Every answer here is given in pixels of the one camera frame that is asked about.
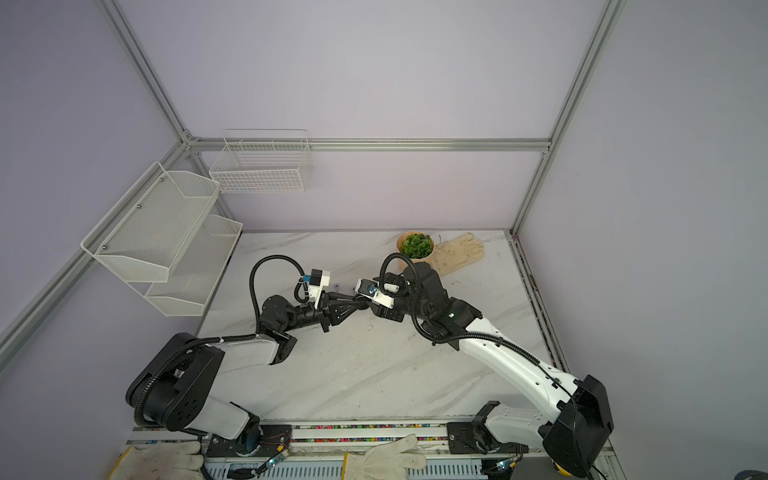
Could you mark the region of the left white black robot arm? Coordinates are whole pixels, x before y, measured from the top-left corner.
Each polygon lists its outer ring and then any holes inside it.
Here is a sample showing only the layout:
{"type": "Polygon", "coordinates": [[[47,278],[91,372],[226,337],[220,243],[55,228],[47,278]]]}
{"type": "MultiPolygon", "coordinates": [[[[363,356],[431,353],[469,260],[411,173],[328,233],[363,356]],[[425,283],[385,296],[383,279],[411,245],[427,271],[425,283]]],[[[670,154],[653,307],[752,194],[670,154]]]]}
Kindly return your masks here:
{"type": "Polygon", "coordinates": [[[293,331],[315,325],[329,331],[369,308],[380,292],[377,280],[359,281],[352,295],[331,292],[329,285],[328,271],[306,271],[290,256],[274,254],[258,260],[248,276],[253,332],[207,338],[174,335],[127,389],[125,400],[133,410],[135,425],[256,442],[261,434],[259,417],[213,395],[214,383],[223,367],[238,357],[266,366],[284,362],[298,343],[293,331]],[[258,299],[257,273],[274,261],[292,265],[299,274],[293,300],[280,295],[258,299]]]}

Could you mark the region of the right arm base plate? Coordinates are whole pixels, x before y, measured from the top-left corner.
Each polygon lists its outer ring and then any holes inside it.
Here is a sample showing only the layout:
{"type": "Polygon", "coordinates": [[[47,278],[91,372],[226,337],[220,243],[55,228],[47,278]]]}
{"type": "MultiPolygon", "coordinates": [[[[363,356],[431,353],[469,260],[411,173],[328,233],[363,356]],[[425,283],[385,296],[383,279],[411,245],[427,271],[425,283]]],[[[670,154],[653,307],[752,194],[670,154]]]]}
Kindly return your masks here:
{"type": "Polygon", "coordinates": [[[449,422],[446,425],[448,450],[451,454],[527,454],[529,447],[518,443],[501,443],[485,426],[472,422],[449,422]]]}

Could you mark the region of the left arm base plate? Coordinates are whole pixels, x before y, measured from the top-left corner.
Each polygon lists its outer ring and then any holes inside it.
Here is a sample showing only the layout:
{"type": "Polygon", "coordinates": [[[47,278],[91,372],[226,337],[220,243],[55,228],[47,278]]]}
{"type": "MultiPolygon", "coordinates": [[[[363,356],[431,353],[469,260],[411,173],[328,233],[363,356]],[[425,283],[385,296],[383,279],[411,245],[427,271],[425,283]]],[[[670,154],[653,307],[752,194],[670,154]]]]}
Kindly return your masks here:
{"type": "Polygon", "coordinates": [[[211,437],[206,455],[209,458],[268,458],[280,448],[287,449],[292,438],[290,424],[260,424],[234,440],[219,435],[211,437]]]}

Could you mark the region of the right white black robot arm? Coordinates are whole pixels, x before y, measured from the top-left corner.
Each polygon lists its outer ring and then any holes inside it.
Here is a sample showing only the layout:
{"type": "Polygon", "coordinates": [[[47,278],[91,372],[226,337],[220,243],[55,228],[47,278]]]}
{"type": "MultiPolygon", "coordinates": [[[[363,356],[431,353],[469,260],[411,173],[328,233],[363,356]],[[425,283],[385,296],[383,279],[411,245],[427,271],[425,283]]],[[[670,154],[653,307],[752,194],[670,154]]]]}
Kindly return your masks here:
{"type": "Polygon", "coordinates": [[[534,407],[514,415],[500,402],[488,402],[474,418],[479,450],[522,444],[543,449],[574,477],[596,472],[615,425],[604,384],[592,375],[579,379],[515,344],[478,308],[450,296],[428,263],[408,261],[402,273],[389,271],[393,260],[404,258],[388,255],[376,277],[357,282],[355,291],[372,313],[393,320],[409,317],[423,338],[480,361],[534,407]]]}

